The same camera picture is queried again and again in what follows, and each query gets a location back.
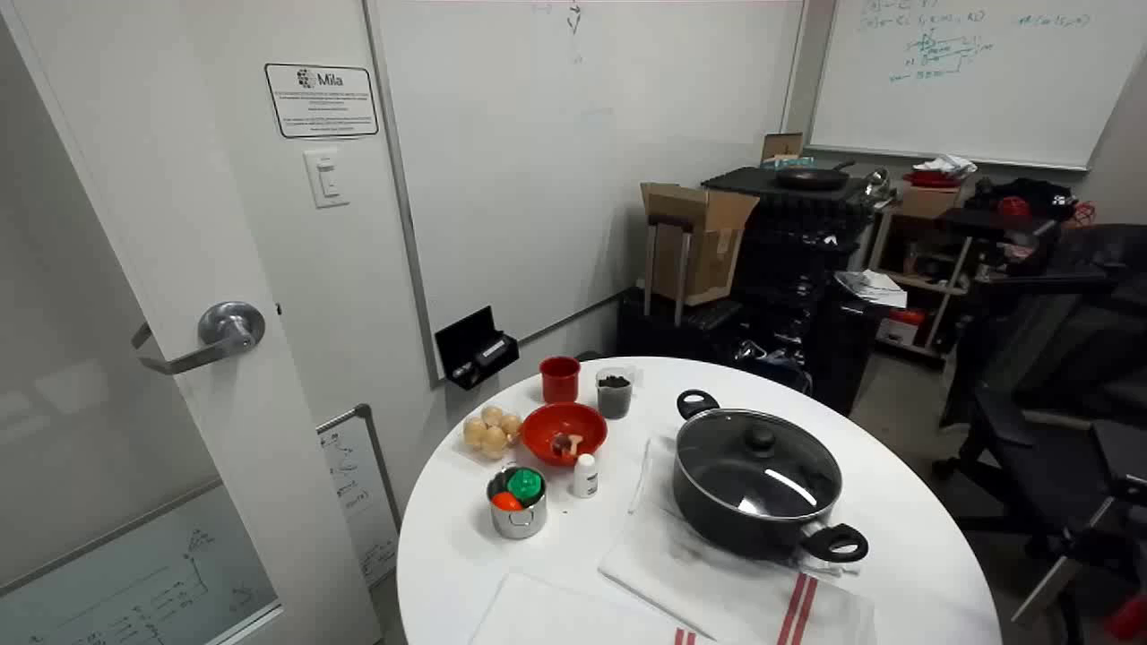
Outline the clear measuring cup dark contents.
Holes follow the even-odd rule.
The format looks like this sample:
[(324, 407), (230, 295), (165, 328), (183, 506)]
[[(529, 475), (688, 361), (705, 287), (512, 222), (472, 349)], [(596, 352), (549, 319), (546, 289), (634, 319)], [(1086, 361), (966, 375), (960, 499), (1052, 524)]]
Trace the clear measuring cup dark contents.
[(596, 379), (598, 389), (598, 411), (604, 420), (623, 420), (632, 407), (634, 375), (632, 374), (603, 374)]

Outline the black cooking pot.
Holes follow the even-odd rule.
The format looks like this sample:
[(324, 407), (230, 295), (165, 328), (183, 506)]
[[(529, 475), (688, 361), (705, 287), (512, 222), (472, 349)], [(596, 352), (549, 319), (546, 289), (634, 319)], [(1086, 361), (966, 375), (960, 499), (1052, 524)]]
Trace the black cooking pot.
[(812, 554), (859, 564), (871, 545), (834, 524), (841, 467), (800, 422), (769, 411), (727, 407), (711, 389), (677, 394), (669, 490), (711, 545), (747, 559)]

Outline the beige bread rolls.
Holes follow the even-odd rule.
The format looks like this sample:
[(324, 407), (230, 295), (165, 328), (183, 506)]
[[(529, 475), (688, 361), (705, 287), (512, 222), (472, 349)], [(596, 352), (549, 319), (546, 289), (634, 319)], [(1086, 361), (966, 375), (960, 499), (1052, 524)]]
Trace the beige bread rolls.
[(486, 406), (461, 422), (461, 443), (485, 463), (506, 457), (516, 449), (516, 441), (519, 441), (519, 416), (506, 407)]

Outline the cardboard box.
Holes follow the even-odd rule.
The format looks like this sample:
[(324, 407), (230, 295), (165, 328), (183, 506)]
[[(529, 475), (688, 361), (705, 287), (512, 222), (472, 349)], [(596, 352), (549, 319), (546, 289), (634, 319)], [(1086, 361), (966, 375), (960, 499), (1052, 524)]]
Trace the cardboard box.
[(647, 287), (683, 307), (727, 299), (756, 196), (646, 182), (643, 204), (651, 233), (646, 256)]

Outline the black office chair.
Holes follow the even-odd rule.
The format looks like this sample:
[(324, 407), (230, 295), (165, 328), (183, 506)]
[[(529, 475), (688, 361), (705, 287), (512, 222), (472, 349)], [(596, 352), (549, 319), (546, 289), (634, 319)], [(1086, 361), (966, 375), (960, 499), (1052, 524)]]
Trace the black office chair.
[(982, 282), (944, 420), (966, 438), (933, 472), (1003, 506), (956, 528), (1026, 535), (1045, 559), (1013, 625), (1068, 610), (1086, 565), (1141, 583), (1147, 228), (1066, 228), (1033, 271)]

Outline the black eraser tray box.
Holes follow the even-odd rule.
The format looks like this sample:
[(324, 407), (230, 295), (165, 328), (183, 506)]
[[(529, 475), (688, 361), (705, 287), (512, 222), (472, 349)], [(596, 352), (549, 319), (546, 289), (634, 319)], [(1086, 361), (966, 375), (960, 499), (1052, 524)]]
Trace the black eraser tray box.
[(472, 389), (497, 370), (519, 359), (519, 344), (494, 327), (490, 307), (476, 307), (472, 314), (432, 333), (439, 374), (448, 383)]

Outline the glass pot lid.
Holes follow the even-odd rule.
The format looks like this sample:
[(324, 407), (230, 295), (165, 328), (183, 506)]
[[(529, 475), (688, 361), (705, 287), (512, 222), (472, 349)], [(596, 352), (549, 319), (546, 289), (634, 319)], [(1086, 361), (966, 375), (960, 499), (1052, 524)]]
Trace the glass pot lid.
[(677, 467), (703, 499), (754, 521), (809, 521), (841, 490), (831, 451), (801, 425), (762, 411), (688, 420)]

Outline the red mug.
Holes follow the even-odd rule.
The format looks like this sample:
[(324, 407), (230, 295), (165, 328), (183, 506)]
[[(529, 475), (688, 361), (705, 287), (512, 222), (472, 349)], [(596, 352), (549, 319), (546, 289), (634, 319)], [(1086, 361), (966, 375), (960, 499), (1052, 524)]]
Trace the red mug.
[(566, 359), (566, 354), (546, 359), (537, 364), (537, 374), (541, 374), (541, 400), (546, 406), (576, 399), (576, 379), (582, 379), (582, 361), (576, 359)]

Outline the red bowl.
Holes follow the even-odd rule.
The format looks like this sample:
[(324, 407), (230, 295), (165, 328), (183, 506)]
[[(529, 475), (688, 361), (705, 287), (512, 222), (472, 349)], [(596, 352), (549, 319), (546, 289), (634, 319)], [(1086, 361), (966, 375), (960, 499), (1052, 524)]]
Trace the red bowl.
[(524, 420), (519, 441), (549, 467), (574, 467), (604, 443), (604, 420), (576, 400), (541, 406)]

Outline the wooden shelf with clutter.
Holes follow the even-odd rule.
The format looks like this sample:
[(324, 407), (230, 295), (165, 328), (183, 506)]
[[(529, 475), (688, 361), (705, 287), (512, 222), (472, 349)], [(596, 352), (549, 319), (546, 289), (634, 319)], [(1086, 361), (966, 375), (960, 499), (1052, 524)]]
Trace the wooden shelf with clutter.
[(940, 155), (887, 182), (867, 265), (887, 277), (904, 301), (883, 319), (877, 344), (944, 361), (970, 289), (1020, 265), (1070, 213), (1068, 187), (1045, 178), (982, 178), (970, 159)]

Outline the black cart with items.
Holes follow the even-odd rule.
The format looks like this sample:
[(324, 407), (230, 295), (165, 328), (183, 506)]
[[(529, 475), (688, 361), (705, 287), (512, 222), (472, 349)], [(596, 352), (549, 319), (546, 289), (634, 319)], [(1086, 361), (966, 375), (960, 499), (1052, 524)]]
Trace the black cart with items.
[(756, 196), (732, 287), (742, 312), (727, 361), (850, 411), (874, 349), (874, 307), (837, 282), (871, 225), (865, 182), (841, 167), (736, 167), (705, 191)]

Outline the wall light switch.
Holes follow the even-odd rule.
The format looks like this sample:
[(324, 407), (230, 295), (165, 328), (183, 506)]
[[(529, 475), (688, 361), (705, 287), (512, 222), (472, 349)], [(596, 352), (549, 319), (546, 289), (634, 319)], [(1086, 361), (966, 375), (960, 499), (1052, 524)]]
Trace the wall light switch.
[(319, 209), (343, 209), (347, 204), (347, 192), (340, 182), (340, 161), (338, 161), (333, 146), (313, 146), (304, 155), (304, 167), (309, 167), (309, 182), (313, 182), (313, 202)]

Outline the wall sign plaque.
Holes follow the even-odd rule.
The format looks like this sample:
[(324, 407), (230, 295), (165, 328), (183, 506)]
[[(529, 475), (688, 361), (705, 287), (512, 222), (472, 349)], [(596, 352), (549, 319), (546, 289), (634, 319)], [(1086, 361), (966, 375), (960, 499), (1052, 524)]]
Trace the wall sign plaque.
[(371, 137), (381, 130), (364, 69), (269, 62), (264, 81), (284, 139)]

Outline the small white bottle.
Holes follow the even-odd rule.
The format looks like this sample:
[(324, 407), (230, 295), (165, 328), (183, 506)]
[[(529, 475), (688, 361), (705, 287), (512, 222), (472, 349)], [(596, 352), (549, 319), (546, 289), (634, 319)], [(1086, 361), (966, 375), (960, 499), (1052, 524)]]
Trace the small white bottle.
[(576, 456), (574, 472), (570, 472), (570, 494), (586, 499), (596, 490), (598, 490), (598, 457)]

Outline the whiteboard with writing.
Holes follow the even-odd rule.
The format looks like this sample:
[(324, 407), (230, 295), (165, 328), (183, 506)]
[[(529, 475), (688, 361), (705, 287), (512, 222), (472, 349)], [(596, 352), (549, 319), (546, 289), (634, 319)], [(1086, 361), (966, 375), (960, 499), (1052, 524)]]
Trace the whiteboard with writing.
[(809, 143), (1086, 173), (1147, 0), (837, 0)]

